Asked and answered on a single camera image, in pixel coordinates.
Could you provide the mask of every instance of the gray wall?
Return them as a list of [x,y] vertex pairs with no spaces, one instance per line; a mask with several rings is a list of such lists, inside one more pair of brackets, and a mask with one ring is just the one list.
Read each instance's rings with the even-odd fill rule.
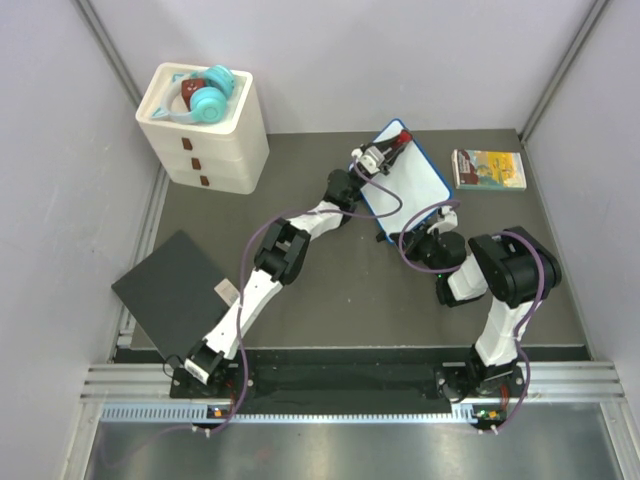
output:
[[68,0],[0,22],[0,478],[53,478],[104,361],[156,160]]
[[521,128],[584,0],[93,0],[140,88],[167,61],[246,69],[269,131]]
[[640,420],[640,3],[612,2],[530,141],[596,353]]

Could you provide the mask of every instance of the white drawer unit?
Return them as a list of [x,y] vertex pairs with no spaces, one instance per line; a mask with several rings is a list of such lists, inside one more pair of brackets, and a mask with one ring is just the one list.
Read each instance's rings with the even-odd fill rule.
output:
[[[168,118],[152,118],[175,75],[206,68],[160,65],[136,112],[136,120],[174,182],[249,194],[255,190],[269,156],[253,75],[232,70],[235,89],[218,123],[186,125]],[[174,99],[172,109],[188,111],[180,95]]]

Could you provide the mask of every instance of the headphones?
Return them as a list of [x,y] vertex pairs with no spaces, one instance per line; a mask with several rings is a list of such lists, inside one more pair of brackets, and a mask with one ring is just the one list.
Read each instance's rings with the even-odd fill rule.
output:
[[[207,86],[196,90],[191,96],[190,112],[173,112],[171,104],[181,92],[182,80],[187,78],[203,78]],[[216,65],[202,72],[174,75],[173,82],[167,89],[160,107],[151,115],[151,118],[169,118],[182,124],[217,123],[222,120],[227,110],[227,100],[231,97],[234,86],[233,73],[222,65]]]

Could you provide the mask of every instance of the brown object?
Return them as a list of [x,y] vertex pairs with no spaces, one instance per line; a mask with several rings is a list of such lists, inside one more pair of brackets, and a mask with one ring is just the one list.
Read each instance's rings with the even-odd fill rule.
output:
[[189,110],[191,110],[191,97],[196,90],[200,90],[202,87],[206,87],[204,78],[189,78],[182,81],[182,99]]

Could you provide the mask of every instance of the yellow book cover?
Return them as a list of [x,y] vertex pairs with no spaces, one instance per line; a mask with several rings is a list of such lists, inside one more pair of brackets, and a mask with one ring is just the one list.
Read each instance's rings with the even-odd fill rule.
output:
[[524,190],[527,180],[517,152],[454,150],[451,156],[456,188]]

